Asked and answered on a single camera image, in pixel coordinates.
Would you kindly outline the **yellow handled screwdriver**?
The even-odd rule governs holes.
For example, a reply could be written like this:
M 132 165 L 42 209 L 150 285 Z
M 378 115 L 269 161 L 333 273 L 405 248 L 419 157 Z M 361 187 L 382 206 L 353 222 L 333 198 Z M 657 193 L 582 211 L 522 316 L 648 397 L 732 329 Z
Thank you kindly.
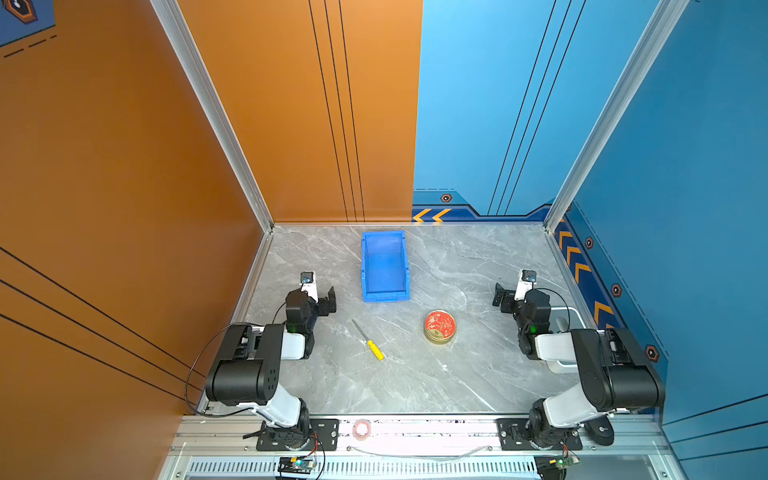
M 385 356 L 378 347 L 378 345 L 362 330 L 361 326 L 358 324 L 356 320 L 352 320 L 353 325 L 355 328 L 359 331 L 363 339 L 365 340 L 366 345 L 368 346 L 369 350 L 373 353 L 373 355 L 376 357 L 377 360 L 383 361 Z

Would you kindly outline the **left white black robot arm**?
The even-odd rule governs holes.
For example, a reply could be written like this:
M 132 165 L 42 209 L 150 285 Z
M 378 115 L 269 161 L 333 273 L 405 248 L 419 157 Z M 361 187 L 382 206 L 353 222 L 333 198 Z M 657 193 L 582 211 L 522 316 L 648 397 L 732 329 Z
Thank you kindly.
M 261 438 L 288 449 L 310 441 L 312 429 L 306 402 L 290 394 L 279 381 L 281 362 L 306 360 L 314 345 L 317 319 L 337 311 L 333 288 L 314 298 L 306 287 L 289 292 L 286 320 L 263 327 L 230 326 L 206 379 L 208 400 L 252 411 L 264 419 Z

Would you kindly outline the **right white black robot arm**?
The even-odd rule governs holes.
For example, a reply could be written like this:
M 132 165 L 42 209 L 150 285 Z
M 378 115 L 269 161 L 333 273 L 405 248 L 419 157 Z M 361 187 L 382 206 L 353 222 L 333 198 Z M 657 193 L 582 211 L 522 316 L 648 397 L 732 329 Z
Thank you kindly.
M 497 284 L 492 304 L 513 316 L 518 345 L 530 360 L 576 367 L 579 383 L 560 394 L 535 401 L 528 419 L 499 420 L 504 450 L 581 447 L 579 431 L 601 446 L 615 441 L 609 415 L 661 407 L 663 382 L 626 328 L 550 329 L 550 297 L 521 282 L 515 290 Z

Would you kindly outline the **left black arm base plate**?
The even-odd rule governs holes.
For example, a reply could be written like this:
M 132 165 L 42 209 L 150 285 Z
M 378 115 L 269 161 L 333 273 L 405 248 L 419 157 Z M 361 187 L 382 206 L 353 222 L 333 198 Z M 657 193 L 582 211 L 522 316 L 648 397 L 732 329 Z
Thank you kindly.
M 307 451 L 317 447 L 321 452 L 337 449 L 340 421 L 336 418 L 310 418 L 295 427 L 274 427 L 262 423 L 257 431 L 256 449 L 260 452 Z

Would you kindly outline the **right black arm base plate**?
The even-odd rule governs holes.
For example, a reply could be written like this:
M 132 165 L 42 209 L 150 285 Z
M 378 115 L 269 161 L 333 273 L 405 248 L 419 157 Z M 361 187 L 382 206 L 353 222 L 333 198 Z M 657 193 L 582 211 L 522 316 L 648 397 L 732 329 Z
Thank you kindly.
M 547 423 L 533 426 L 528 418 L 504 417 L 495 421 L 503 451 L 579 451 L 583 444 L 577 429 L 553 428 Z

